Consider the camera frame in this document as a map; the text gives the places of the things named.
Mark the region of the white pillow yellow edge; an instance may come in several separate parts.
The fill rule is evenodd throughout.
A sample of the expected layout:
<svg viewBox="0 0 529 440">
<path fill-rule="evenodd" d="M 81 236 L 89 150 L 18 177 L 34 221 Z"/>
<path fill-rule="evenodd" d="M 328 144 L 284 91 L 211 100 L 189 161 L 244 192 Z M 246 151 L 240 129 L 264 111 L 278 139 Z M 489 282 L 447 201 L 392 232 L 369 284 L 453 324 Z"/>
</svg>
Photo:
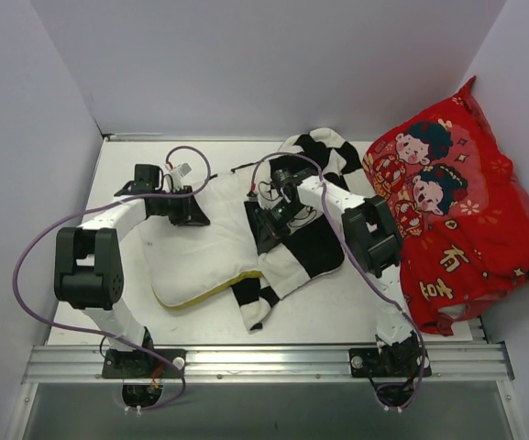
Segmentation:
<svg viewBox="0 0 529 440">
<path fill-rule="evenodd" d="M 244 205 L 251 174 L 250 167 L 219 174 L 195 196 L 209 225 L 172 225 L 152 216 L 138 227 L 150 284 L 161 305 L 195 305 L 239 281 L 262 276 Z"/>
</svg>

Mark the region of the black white checkered pillowcase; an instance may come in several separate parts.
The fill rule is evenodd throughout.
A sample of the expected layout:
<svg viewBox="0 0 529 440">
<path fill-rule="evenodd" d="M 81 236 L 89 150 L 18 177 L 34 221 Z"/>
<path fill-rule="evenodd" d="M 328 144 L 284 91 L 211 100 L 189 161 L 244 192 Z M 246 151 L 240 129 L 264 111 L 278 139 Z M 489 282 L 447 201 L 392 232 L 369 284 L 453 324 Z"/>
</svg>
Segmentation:
<svg viewBox="0 0 529 440">
<path fill-rule="evenodd" d="M 261 165 L 257 176 L 268 183 L 274 171 L 303 171 L 313 166 L 294 155 L 301 154 L 315 161 L 325 179 L 357 194 L 373 194 L 362 169 L 361 154 L 334 129 L 323 127 L 299 136 L 289 137 L 280 146 L 284 154 Z M 345 260 L 344 251 L 323 213 L 290 234 L 268 253 L 257 255 L 256 268 L 242 272 L 231 289 L 249 332 L 262 328 L 272 309 L 286 296 L 309 281 L 339 270 Z"/>
</svg>

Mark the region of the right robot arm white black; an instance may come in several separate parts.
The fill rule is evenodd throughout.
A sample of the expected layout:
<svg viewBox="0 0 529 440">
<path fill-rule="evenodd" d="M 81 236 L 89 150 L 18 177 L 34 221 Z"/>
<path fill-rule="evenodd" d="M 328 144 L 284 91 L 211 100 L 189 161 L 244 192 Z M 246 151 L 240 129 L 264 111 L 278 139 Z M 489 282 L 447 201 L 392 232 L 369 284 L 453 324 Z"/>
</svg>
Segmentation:
<svg viewBox="0 0 529 440">
<path fill-rule="evenodd" d="M 402 237 L 384 199 L 346 191 L 312 170 L 273 174 L 279 198 L 263 208 L 248 194 L 248 223 L 258 253 L 270 251 L 290 235 L 289 223 L 304 208 L 325 216 L 350 262 L 373 290 L 376 300 L 377 362 L 397 375 L 410 364 L 407 348 L 423 349 L 424 340 L 410 317 L 400 283 Z"/>
</svg>

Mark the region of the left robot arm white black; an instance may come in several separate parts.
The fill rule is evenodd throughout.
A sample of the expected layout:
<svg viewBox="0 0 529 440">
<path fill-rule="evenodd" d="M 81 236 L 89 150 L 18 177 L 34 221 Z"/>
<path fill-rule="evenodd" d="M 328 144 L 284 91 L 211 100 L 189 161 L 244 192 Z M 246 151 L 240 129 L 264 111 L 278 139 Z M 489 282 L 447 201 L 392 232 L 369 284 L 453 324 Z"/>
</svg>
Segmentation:
<svg viewBox="0 0 529 440">
<path fill-rule="evenodd" d="M 106 337 L 110 349 L 121 353 L 124 367 L 145 377 L 156 366 L 149 330 L 134 317 L 122 299 L 125 275 L 120 242 L 152 216 L 169 219 L 174 226 L 208 226 L 194 195 L 183 183 L 187 163 L 164 168 L 137 164 L 134 178 L 113 197 L 110 207 L 76 227 L 63 227 L 56 235 L 54 293 L 91 318 Z"/>
</svg>

